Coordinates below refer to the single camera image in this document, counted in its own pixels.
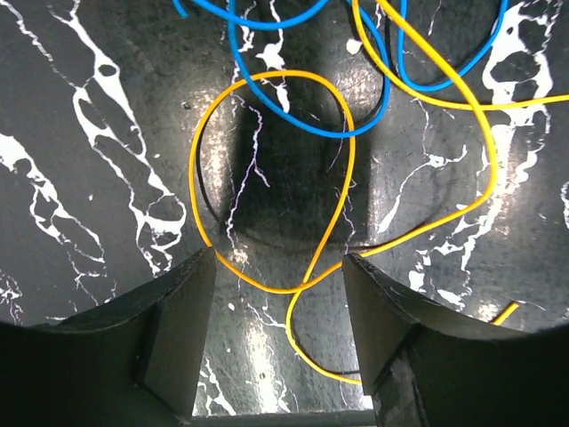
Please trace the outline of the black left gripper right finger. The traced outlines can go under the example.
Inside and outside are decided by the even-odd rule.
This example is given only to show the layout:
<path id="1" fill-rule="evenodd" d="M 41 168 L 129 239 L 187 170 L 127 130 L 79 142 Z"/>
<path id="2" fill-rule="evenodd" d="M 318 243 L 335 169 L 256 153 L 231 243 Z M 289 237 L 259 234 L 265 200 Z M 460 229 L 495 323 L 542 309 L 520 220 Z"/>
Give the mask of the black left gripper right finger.
<path id="1" fill-rule="evenodd" d="M 527 333 L 471 318 L 356 254 L 342 272 L 379 426 L 567 425 L 567 326 Z"/>

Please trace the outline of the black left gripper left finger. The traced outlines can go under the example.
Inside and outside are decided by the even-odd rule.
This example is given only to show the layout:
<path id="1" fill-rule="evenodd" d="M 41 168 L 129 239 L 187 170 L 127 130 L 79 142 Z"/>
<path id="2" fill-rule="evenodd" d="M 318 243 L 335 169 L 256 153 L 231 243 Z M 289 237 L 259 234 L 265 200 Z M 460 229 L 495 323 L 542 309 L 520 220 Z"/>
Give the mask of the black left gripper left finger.
<path id="1" fill-rule="evenodd" d="M 2 425 L 188 425 L 215 280 L 205 248 L 59 324 L 2 324 Z"/>

